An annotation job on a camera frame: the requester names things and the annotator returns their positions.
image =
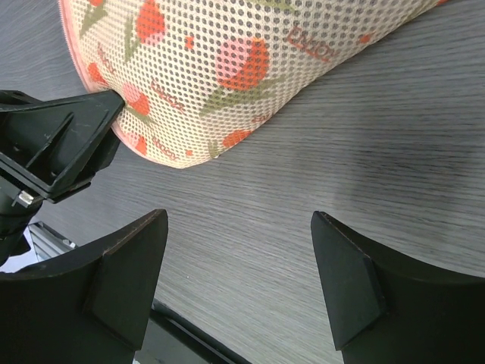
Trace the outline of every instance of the floral mesh bag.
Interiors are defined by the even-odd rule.
[[[317,77],[444,1],[59,2],[86,89],[127,102],[114,132],[144,158],[185,168],[235,146]]]

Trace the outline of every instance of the red tulip print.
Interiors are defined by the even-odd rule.
[[[252,104],[276,96],[269,91],[284,76],[267,78],[270,69],[268,45],[262,38],[225,42],[216,57],[215,73],[219,87],[209,95],[199,112],[203,117],[238,104]]]
[[[137,113],[147,116],[150,112],[149,98],[146,97],[136,86],[131,83],[125,83],[123,86],[123,95],[128,105]]]
[[[228,89],[246,91],[266,77],[269,54],[263,39],[239,39],[221,46],[216,63],[217,81]]]
[[[105,0],[89,0],[84,11],[83,23],[79,31],[79,37],[83,38],[86,32],[103,17],[108,15],[105,10]]]
[[[100,85],[108,87],[108,83],[101,75],[101,72],[99,72],[98,65],[95,62],[89,64],[88,73],[91,77],[91,80],[93,80],[96,83],[99,83]]]
[[[194,49],[194,37],[193,36],[186,36],[185,37],[185,48]]]
[[[164,38],[165,18],[155,0],[146,0],[136,19],[136,35],[143,44],[155,46]]]
[[[125,26],[125,55],[128,62],[142,44],[156,46],[165,36],[165,17],[155,0],[145,0],[140,8],[133,35],[133,17],[127,19]]]
[[[358,39],[361,44],[367,44],[372,40],[372,34],[365,34]]]
[[[237,143],[243,141],[251,134],[250,130],[236,130],[233,131],[231,134],[226,136],[222,141],[222,145],[226,148],[230,148],[235,146]]]
[[[127,142],[133,146],[138,152],[140,152],[142,155],[146,155],[146,139],[145,137],[134,133],[130,132],[126,134],[127,136]]]

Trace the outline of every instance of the gray wood-grain surface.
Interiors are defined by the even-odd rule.
[[[40,217],[78,243],[165,208],[156,297],[253,363],[341,363],[310,218],[485,276],[485,2],[452,0],[304,89],[219,159],[178,171],[121,147]],[[83,93],[54,0],[5,2],[0,87]]]

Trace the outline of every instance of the black plastic bracket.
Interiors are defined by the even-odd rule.
[[[168,234],[165,210],[70,252],[0,273],[3,363],[132,364]]]
[[[27,207],[89,186],[119,140],[110,127],[124,106],[115,91],[41,102],[0,91],[0,188]]]
[[[413,259],[324,212],[311,235],[345,364],[483,362],[485,278]]]

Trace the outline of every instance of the metal screw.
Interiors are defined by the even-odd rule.
[[[32,202],[34,200],[33,196],[30,195],[27,191],[22,191],[18,195],[18,199],[22,202],[24,202],[27,206],[32,205]]]

